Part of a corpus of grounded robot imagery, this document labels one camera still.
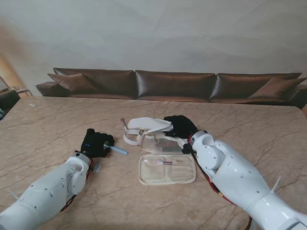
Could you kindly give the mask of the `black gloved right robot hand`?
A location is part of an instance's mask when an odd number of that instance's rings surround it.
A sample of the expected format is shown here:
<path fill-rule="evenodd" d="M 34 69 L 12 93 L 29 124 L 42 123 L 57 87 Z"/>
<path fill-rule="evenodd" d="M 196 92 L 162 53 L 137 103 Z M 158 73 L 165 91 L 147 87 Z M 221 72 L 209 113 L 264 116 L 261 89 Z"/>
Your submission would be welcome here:
<path fill-rule="evenodd" d="M 183 115 L 166 116 L 164 120 L 171 122 L 173 126 L 171 131 L 165 132 L 168 137 L 189 139 L 190 135 L 199 131 L 194 123 Z"/>

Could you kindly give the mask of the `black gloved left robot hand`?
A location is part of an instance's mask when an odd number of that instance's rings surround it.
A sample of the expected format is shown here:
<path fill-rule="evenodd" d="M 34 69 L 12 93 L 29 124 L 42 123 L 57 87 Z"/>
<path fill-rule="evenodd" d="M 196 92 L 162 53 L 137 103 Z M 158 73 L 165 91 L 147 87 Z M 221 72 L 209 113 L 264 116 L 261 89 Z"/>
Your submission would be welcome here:
<path fill-rule="evenodd" d="M 111 151 L 104 145 L 114 146 L 115 140 L 112 135 L 96 132 L 93 128 L 86 131 L 86 135 L 81 144 L 80 153 L 88 158 L 105 158 Z"/>

